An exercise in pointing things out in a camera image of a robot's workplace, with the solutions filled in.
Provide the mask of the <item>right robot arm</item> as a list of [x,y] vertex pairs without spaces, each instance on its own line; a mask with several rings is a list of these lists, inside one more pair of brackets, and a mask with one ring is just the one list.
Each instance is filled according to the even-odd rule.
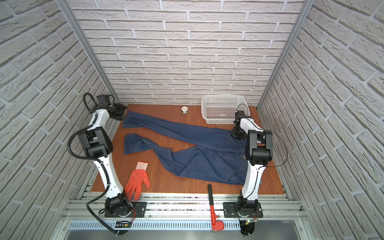
[[260,212],[258,199],[262,175],[273,158],[273,133],[259,127],[244,111],[236,111],[234,124],[232,136],[246,142],[245,159],[248,162],[246,180],[237,200],[237,211],[240,217],[255,218]]

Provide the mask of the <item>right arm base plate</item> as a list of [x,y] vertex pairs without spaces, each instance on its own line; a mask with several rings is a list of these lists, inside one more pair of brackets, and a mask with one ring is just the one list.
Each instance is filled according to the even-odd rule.
[[254,209],[242,209],[239,215],[237,203],[224,202],[223,203],[224,218],[263,218],[263,210],[261,204],[258,203]]

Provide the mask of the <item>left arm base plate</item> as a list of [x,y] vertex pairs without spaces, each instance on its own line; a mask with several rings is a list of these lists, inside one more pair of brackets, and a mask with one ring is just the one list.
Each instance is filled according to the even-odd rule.
[[131,202],[131,207],[128,210],[124,210],[122,214],[118,213],[104,213],[106,218],[143,218],[146,213],[147,202]]

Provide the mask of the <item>blue denim trousers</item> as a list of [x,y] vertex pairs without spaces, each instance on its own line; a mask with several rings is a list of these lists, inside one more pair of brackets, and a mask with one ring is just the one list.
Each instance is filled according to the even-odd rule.
[[243,185],[246,181],[246,143],[232,137],[229,130],[175,123],[136,112],[128,113],[123,128],[146,128],[192,144],[174,152],[148,138],[129,134],[124,140],[124,155],[152,150],[163,167],[178,177],[230,185]]

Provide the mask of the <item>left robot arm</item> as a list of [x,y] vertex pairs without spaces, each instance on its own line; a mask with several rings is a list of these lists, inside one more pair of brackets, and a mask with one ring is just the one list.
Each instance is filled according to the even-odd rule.
[[102,178],[105,187],[106,216],[126,217],[132,210],[132,205],[121,185],[113,164],[113,143],[105,126],[110,119],[122,121],[127,107],[115,103],[111,95],[100,95],[95,99],[90,93],[83,95],[86,109],[92,114],[90,125],[80,131],[77,136],[85,156],[91,158]]

